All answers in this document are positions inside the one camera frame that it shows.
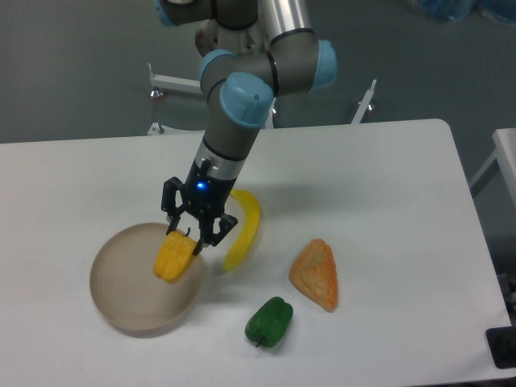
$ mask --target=white table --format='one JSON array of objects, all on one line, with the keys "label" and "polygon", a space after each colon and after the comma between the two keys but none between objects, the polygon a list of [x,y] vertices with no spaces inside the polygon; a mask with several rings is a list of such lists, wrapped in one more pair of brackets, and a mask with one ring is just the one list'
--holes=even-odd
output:
[{"label": "white table", "polygon": [[[163,221],[163,181],[186,176],[201,136],[0,146],[2,385],[382,387],[516,375],[489,353],[485,330],[510,321],[438,120],[260,133],[238,181],[262,205],[251,256],[224,274],[229,235],[203,252],[210,274],[181,327],[154,339],[118,333],[90,299],[92,261],[123,228]],[[287,277],[314,237],[337,261],[333,314]],[[292,324],[279,347],[254,348],[244,326],[275,295],[293,305]]]}]

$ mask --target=black object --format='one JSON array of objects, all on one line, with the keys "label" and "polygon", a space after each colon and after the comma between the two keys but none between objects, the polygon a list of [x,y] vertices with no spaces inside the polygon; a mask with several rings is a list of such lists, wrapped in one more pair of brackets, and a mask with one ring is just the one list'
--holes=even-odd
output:
[{"label": "black object", "polygon": [[[195,161],[192,164],[186,183],[183,184],[177,177],[172,177],[163,184],[161,209],[170,218],[167,235],[177,229],[181,214],[187,212],[199,221],[201,237],[193,250],[196,256],[201,252],[204,243],[217,246],[238,220],[224,212],[224,204],[235,184],[233,180],[219,180],[208,177],[211,162],[206,159],[199,168]],[[182,204],[176,206],[176,192],[181,194]],[[218,233],[213,232],[215,219],[220,218]]]},{"label": "black object", "polygon": [[491,328],[485,332],[494,364],[516,368],[516,327]]}]

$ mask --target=clear bowl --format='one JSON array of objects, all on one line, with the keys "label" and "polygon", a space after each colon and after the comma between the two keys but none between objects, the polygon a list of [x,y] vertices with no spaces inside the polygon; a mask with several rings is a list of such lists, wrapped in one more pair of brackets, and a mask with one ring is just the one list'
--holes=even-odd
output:
[{"label": "clear bowl", "polygon": [[154,261],[168,225],[143,223],[113,236],[97,254],[89,275],[95,305],[121,332],[135,337],[163,335],[193,309],[205,278],[198,256],[175,284],[157,278]]}]

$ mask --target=orange triangular food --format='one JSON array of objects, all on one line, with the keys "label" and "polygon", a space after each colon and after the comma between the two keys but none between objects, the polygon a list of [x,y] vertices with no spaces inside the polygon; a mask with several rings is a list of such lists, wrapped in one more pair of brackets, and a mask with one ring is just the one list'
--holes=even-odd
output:
[{"label": "orange triangular food", "polygon": [[339,284],[330,246],[322,239],[312,240],[290,268],[289,279],[309,299],[329,312],[337,307]]}]

